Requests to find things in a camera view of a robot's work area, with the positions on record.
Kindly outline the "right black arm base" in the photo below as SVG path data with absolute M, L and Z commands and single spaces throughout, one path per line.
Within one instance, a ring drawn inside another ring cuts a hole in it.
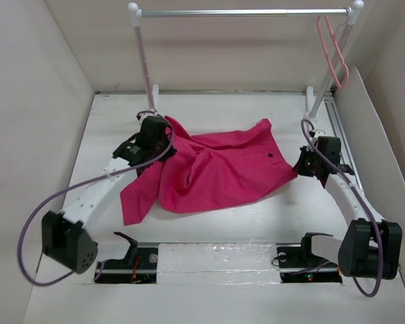
M 279 269 L 282 284 L 342 284 L 342 276 L 335 263 L 314 255 L 311 252 L 311 239 L 314 236 L 329 236 L 317 232 L 308 232 L 299 243 L 277 243 L 277 255 L 271 264 Z

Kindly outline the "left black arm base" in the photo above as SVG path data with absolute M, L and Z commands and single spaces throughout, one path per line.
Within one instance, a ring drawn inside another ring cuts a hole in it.
M 155 284 L 159 243 L 139 243 L 130 236 L 114 232 L 128 243 L 121 259 L 99 261 L 94 273 L 96 284 Z

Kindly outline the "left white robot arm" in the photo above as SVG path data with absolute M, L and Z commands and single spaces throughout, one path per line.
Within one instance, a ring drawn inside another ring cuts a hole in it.
M 60 212 L 42 219 L 43 253 L 77 274 L 94 263 L 98 247 L 90 233 L 120 192 L 157 161 L 173 156 L 173 128 L 160 115 L 147 114 L 140 130 L 113 152 L 103 174 Z

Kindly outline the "pink trousers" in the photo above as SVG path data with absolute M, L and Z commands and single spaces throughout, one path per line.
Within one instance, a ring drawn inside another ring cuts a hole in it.
M 172 117 L 176 154 L 156 162 L 120 193 L 124 225 L 141 223 L 155 203 L 200 213 L 254 203 L 294 180 L 268 119 L 248 130 L 190 135 Z

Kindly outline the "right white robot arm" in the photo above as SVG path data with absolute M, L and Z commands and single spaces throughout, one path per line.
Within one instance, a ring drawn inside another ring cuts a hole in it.
M 347 277 L 392 280 L 398 272 L 402 228 L 386 221 L 371 206 L 360 189 L 344 174 L 354 170 L 340 163 L 341 141 L 333 136 L 318 136 L 311 145 L 300 147 L 294 170 L 300 176 L 317 178 L 335 200 L 348 229 L 343 240 L 324 234 L 325 241 L 314 241 L 298 249 L 300 261 L 313 266 L 322 258 L 336 263 Z

